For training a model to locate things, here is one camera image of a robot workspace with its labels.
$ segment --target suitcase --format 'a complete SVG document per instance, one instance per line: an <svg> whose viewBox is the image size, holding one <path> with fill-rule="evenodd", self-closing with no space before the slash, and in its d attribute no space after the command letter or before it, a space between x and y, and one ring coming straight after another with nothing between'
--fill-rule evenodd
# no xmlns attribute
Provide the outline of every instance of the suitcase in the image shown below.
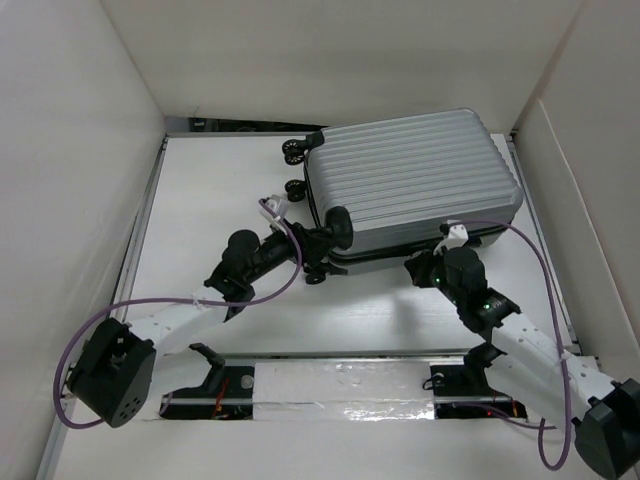
<svg viewBox="0 0 640 480"><path fill-rule="evenodd" d="M329 209L344 206L353 226L351 247L334 249L324 271L307 272L308 283L319 283L326 273L401 265L433 248L446 220L509 223L523 201L522 189L470 109L328 127L288 140L282 150L288 164L304 163L305 180L285 186L289 200L307 196L317 227ZM468 231L469 244L486 246L504 228Z"/></svg>

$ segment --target white wall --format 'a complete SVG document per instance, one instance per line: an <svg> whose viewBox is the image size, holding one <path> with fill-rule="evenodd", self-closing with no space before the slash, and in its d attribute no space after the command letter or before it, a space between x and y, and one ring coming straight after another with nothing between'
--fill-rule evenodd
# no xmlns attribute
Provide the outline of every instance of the white wall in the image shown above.
<svg viewBox="0 0 640 480"><path fill-rule="evenodd" d="M509 132L581 0L102 0L166 115Z"/></svg>
<svg viewBox="0 0 640 480"><path fill-rule="evenodd" d="M163 136L97 0L0 0L0 478L34 478L54 361L112 293Z"/></svg>
<svg viewBox="0 0 640 480"><path fill-rule="evenodd" d="M581 344L635 371L638 25L636 0L587 1L517 138Z"/></svg>

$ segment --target robotic arm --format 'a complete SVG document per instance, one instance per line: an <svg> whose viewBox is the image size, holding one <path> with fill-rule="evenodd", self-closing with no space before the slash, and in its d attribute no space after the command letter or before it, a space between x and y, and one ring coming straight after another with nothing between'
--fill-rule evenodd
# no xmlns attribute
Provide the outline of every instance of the robotic arm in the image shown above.
<svg viewBox="0 0 640 480"><path fill-rule="evenodd" d="M283 206L276 197L267 206L273 213L273 233L262 242L248 230L233 234L222 261L204 287L194 292L193 302L172 305L133 325L113 318L98 325L65 383L108 425L127 423L149 395L200 385L214 391L222 379L224 359L202 344L190 343L194 335L228 321L247 304L260 303L251 302L255 295L251 284L296 258L295 243L305 271L330 271L322 263L327 253L351 245L353 232L341 207L328 212L326 227L305 229L281 219ZM287 233L277 228L280 222ZM555 342L514 302L488 286L484 265L463 246L467 236L462 225L449 226L445 233L434 250L405 262L414 285L438 288L457 307L464 325L484 339L467 354L465 365L494 390L518 399L564 430L563 372ZM211 298L211 288L224 301L201 300L205 294ZM202 308L211 304L218 306ZM202 361L180 368L176 354L187 348L200 354ZM571 431L566 433L589 467L605 478L618 478L640 460L640 384L632 379L618 383L569 352L562 358L570 379ZM54 401L58 394L54 386Z"/></svg>

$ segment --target black suitcase trim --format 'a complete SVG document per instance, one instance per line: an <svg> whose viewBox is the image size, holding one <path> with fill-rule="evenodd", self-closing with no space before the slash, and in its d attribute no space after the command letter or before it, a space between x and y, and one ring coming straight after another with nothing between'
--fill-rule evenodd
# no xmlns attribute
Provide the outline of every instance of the black suitcase trim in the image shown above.
<svg viewBox="0 0 640 480"><path fill-rule="evenodd" d="M322 227L322 224L320 223L320 216L318 215L318 211L313 200L313 192L311 191L311 182L309 182L306 161L304 162L303 171L304 179L307 184L307 200L309 202L309 210L311 210L311 216L313 217L313 222L315 223L316 227L320 228ZM473 232L469 232L469 241L466 243L466 245L470 247L479 247L480 245L482 245L483 236L503 233L505 230L507 230L506 227L500 226L491 226L474 230ZM357 253L355 255L340 255L336 252L329 252L327 256L332 263L347 266L356 263L370 262L373 260L384 260L385 258L408 257L416 252L435 248L440 240L441 238L438 237L429 240L423 240L420 242L398 245L395 247L380 248L377 250L371 250L366 253Z"/></svg>

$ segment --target gray suitcase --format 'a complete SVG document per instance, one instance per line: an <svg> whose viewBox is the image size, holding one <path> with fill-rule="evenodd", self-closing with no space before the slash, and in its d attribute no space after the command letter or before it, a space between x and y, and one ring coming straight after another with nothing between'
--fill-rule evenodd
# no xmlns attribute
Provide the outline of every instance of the gray suitcase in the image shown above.
<svg viewBox="0 0 640 480"><path fill-rule="evenodd" d="M400 265L434 246L446 220L511 222L523 200L469 109L324 128L285 142L283 152L288 164L304 163L305 181L288 182L286 189L292 201L306 194L316 226L332 207L349 212L353 244L329 254L341 270L331 273ZM474 226L469 242L489 245L503 230Z"/></svg>

